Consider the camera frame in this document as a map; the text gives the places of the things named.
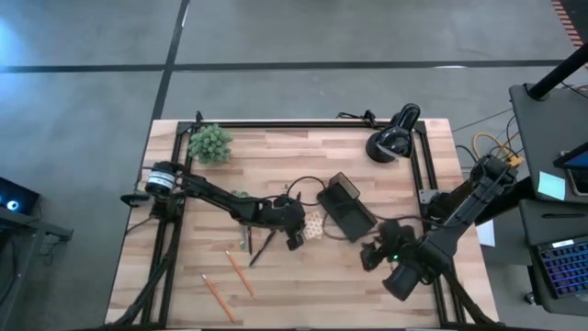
computer screen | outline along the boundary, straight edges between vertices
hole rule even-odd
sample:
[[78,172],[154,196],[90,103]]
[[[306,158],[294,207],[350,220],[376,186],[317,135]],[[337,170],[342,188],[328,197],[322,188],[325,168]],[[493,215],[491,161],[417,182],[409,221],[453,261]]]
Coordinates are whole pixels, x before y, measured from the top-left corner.
[[0,177],[0,207],[30,215],[38,199],[38,193]]
[[563,166],[574,168],[585,167],[588,169],[588,151],[582,152],[581,154],[574,156],[572,159],[565,161]]
[[553,161],[553,165],[564,169],[588,170],[588,143],[569,151],[562,151],[560,157]]

concrete floor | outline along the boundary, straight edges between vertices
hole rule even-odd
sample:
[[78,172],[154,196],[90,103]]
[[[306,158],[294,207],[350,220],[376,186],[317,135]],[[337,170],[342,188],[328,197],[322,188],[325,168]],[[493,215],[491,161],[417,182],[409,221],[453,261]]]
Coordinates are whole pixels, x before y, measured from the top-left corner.
[[[180,0],[5,0],[0,65],[163,64],[179,7]],[[194,0],[175,62],[553,60],[572,51],[549,0]],[[509,86],[550,69],[174,73],[162,118],[193,118],[196,110],[209,119],[332,118],[367,108],[389,117],[414,102],[424,117],[457,128],[510,108]],[[103,321],[129,215],[119,195],[133,188],[161,78],[0,74],[0,141],[10,143],[0,176],[40,192],[45,219],[75,229],[51,266],[36,264],[23,330]],[[582,69],[568,83],[587,81]],[[470,146],[478,131],[499,134],[511,116],[456,132],[456,143]],[[585,329],[587,319],[522,302],[529,287],[519,267],[488,269],[508,325]]]

orange pencil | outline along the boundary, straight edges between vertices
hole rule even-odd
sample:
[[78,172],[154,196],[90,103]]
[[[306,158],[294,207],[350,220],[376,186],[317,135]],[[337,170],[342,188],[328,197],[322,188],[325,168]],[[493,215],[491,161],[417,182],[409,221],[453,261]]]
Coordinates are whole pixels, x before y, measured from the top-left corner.
[[249,280],[247,280],[245,278],[245,275],[241,271],[241,268],[239,268],[239,265],[237,264],[237,261],[235,261],[235,259],[231,255],[231,253],[229,253],[229,251],[224,251],[224,252],[227,253],[227,257],[229,257],[229,260],[231,261],[232,267],[235,268],[235,271],[237,271],[237,273],[239,274],[239,277],[241,278],[241,280],[243,281],[243,284],[245,285],[245,287],[249,291],[249,294],[255,300],[254,289],[251,287],[251,284],[249,283]]
[[237,323],[235,317],[231,313],[231,310],[229,310],[229,306],[221,298],[221,295],[217,292],[217,289],[214,288],[214,285],[212,285],[212,283],[209,280],[206,279],[206,276],[204,276],[204,274],[202,274],[202,279],[204,281],[206,281],[206,284],[207,285],[209,285],[209,289],[212,292],[212,295],[214,295],[214,297],[217,298],[217,301],[220,303],[220,306],[222,307],[222,309],[224,310],[224,312],[227,313],[227,316],[229,316],[229,318],[231,319],[231,322]]

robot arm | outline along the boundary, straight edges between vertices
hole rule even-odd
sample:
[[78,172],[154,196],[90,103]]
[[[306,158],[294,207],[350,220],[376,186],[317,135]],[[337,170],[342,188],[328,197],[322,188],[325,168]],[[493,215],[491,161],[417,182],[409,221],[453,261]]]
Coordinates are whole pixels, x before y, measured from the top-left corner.
[[[178,178],[181,179],[180,184],[176,184]],[[175,193],[176,188],[180,189],[179,193]],[[303,244],[304,209],[298,200],[286,195],[277,196],[273,201],[267,198],[238,198],[210,184],[202,176],[187,174],[182,165],[167,161],[153,165],[145,190],[155,196],[155,203],[181,194],[227,211],[240,224],[285,232],[289,250]]]
[[433,210],[443,209],[448,200],[458,201],[457,207],[435,229],[415,239],[410,226],[400,227],[396,222],[381,224],[375,238],[379,246],[364,244],[360,253],[364,270],[374,269],[383,258],[398,260],[399,265],[382,284],[401,301],[408,298],[419,281],[430,282],[443,274],[474,320],[490,323],[450,272],[451,258],[456,254],[459,238],[492,200],[515,184],[515,179],[516,171],[507,164],[491,155],[482,157],[469,180],[448,196],[433,197],[428,205]]

keyboard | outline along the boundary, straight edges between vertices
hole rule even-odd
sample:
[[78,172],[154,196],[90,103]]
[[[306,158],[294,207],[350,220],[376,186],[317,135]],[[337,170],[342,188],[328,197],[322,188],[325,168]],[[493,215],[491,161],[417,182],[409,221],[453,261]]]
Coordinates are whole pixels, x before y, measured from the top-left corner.
[[536,246],[555,299],[588,292],[588,236]]

